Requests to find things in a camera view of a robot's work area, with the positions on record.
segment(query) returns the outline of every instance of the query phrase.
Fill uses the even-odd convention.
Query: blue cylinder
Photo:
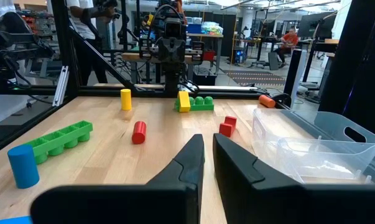
[[[26,189],[39,181],[38,168],[31,145],[14,147],[7,152],[7,156],[18,188]]]

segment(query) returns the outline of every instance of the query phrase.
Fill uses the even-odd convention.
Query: red block
[[[226,116],[225,122],[221,123],[219,126],[219,133],[227,137],[231,137],[236,129],[237,118],[232,116]]]
[[[135,123],[132,134],[133,144],[142,144],[146,140],[146,124],[143,121],[138,121]]]

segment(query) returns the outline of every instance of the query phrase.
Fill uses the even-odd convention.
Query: orange cylinder
[[[259,97],[259,102],[263,105],[267,106],[268,108],[274,108],[275,107],[275,101],[272,98],[269,98],[266,95],[261,95]]]

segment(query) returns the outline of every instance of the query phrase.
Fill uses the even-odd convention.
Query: ceiling
[[[188,3],[188,2],[199,3],[199,2],[202,2],[203,4],[217,4],[217,5],[226,7],[226,6],[231,6],[231,5],[237,4],[241,1],[239,1],[239,0],[183,0],[183,3]],[[304,6],[310,6],[310,5],[313,5],[313,4],[321,4],[321,3],[324,3],[324,2],[330,2],[330,1],[334,1],[334,0],[302,0],[302,1],[297,1],[297,2],[294,2],[294,1],[296,1],[296,0],[283,0],[283,1],[253,0],[251,2],[240,5],[240,8],[245,7],[245,8],[248,8],[248,9],[258,10],[258,9],[262,9],[263,7],[268,7],[269,3],[270,3],[270,6],[274,6],[274,7],[269,8],[269,12],[279,11],[279,10],[283,10],[283,9],[293,9],[295,7],[301,7],[298,10],[319,13],[319,12],[337,11],[340,8],[340,3],[338,3],[338,2],[337,3],[335,3],[335,2],[329,3],[329,4],[326,4],[326,5],[322,5],[322,6],[304,7]]]

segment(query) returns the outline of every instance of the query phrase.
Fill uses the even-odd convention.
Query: person in orange shirt
[[[288,34],[281,37],[281,42],[282,42],[281,47],[279,47],[278,49],[274,51],[279,55],[282,61],[282,64],[279,66],[279,68],[282,68],[285,66],[284,54],[291,54],[291,51],[298,44],[298,35],[294,27],[291,27],[291,29],[289,29]]]

